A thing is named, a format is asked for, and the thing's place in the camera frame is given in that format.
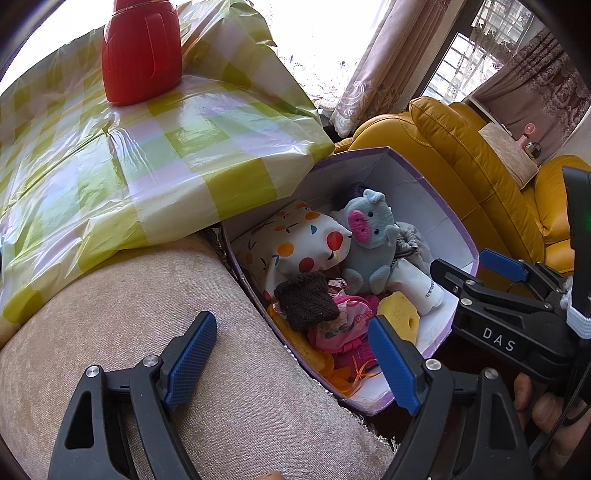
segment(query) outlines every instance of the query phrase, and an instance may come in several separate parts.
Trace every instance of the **beige fabric sofa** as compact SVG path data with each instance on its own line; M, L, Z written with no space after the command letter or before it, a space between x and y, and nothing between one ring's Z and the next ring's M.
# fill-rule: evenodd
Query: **beige fabric sofa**
M299 368L210 245L192 235L119 253L55 296L0 351L0 435L31 479L47 477L86 366L131 367L201 310L217 318L217 344L174 421L204 480L271 470L288 480L381 477L391 448ZM138 473L152 478L128 424Z

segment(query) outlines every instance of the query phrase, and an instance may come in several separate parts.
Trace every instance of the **metal screw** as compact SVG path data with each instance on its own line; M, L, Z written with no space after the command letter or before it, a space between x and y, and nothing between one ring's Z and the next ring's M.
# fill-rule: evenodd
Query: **metal screw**
M437 370L441 370L441 362L439 360L435 360L434 358L430 358L425 362L425 366L434 372Z
M145 367L153 367L154 365L158 365L158 361L160 357L158 355L148 355L146 358L142 360L142 364Z
M96 365L92 365L86 369L86 376L87 377L96 377L100 373L100 368Z
M484 376L489 380L496 380L499 378L499 372L496 371L494 368L485 368Z

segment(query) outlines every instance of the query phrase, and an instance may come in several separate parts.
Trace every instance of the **plastic bag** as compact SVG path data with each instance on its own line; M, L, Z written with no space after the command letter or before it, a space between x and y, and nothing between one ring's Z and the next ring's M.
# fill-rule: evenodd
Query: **plastic bag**
M103 29L0 98L0 346L122 249L170 242L292 194L333 144L244 1L179 7L177 88L105 99Z

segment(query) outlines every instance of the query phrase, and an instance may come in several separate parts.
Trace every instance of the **yellow leather armchair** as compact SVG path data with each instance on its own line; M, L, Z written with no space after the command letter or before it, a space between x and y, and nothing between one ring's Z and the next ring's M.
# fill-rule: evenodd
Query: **yellow leather armchair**
M591 170L564 155L541 166L519 191L494 150L478 133L485 121L464 103L446 106L428 97L410 111L380 115L361 125L336 151L389 146L441 194L470 232L478 250L542 261L572 272L574 252L566 213L562 166Z

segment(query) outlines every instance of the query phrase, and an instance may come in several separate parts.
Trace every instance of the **pillow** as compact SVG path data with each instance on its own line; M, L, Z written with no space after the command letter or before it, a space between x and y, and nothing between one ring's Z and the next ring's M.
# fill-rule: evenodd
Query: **pillow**
M515 180L517 187L522 190L538 173L536 165L517 142L495 123L486 124L478 133L486 140L497 156L501 159L507 171Z
M344 226L295 200L234 240L232 249L263 298L274 301L277 285L300 273L334 267L350 245L351 232Z

